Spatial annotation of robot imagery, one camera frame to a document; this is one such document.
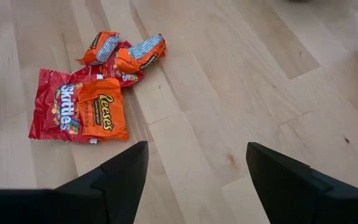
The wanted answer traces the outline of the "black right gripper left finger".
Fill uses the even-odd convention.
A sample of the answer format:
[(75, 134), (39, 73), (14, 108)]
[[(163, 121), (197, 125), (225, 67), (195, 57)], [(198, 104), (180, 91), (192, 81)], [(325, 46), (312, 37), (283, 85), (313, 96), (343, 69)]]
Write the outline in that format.
[(56, 223), (133, 223), (149, 163), (139, 141), (97, 168), (56, 188), (63, 197)]

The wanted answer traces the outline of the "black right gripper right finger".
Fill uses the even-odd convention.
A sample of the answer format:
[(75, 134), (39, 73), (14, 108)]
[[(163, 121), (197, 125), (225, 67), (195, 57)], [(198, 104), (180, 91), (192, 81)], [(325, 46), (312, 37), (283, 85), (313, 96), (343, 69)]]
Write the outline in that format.
[(358, 223), (357, 187), (256, 142), (246, 162), (270, 223)]

